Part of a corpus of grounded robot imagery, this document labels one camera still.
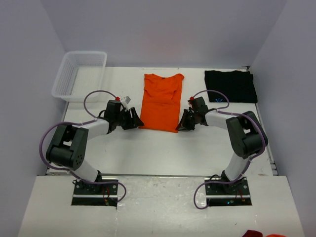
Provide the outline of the orange t shirt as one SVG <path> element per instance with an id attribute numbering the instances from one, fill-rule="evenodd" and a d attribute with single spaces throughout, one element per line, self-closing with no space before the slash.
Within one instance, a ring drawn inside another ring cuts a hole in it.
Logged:
<path id="1" fill-rule="evenodd" d="M 141 129 L 177 133 L 179 121 L 182 82 L 184 76 L 175 74 L 161 77 L 155 74 L 144 75 L 144 93 L 140 119 Z"/>

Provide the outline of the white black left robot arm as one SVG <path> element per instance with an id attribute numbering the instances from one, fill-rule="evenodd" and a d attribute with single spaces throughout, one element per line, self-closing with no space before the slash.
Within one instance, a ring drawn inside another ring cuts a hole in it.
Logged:
<path id="1" fill-rule="evenodd" d="M 102 190 L 101 172 L 85 160 L 87 143 L 90 139 L 108 135 L 117 127 L 123 130 L 144 126 L 134 107 L 125 102 L 109 100 L 99 116 L 84 123 L 62 122 L 56 129 L 46 150 L 44 160 L 57 165 L 56 169 L 69 171 L 85 182 L 92 194 Z"/>

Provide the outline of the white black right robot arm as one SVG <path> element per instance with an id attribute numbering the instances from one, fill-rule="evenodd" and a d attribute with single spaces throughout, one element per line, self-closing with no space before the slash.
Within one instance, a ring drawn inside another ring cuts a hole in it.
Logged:
<path id="1" fill-rule="evenodd" d="M 191 98 L 176 130 L 191 131 L 197 124 L 218 127 L 228 132 L 233 155 L 229 165 L 222 172 L 221 190 L 226 194 L 238 188 L 253 159 L 260 156 L 268 145 L 268 139 L 256 115 L 252 111 L 229 113 L 210 109 L 202 97 Z"/>

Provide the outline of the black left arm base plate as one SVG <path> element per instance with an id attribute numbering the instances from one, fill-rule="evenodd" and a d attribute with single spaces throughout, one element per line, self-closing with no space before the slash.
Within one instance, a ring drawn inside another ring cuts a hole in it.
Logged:
<path id="1" fill-rule="evenodd" d="M 118 204 L 118 180 L 102 180 L 102 182 L 114 182 L 107 185 L 87 184 L 74 180 L 72 206 L 112 206 Z"/>

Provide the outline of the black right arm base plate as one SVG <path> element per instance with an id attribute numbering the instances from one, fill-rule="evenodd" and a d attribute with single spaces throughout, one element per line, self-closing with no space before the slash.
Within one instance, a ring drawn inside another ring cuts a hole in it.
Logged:
<path id="1" fill-rule="evenodd" d="M 251 206 L 247 179 L 243 177 L 234 184 L 205 185 L 207 206 Z"/>

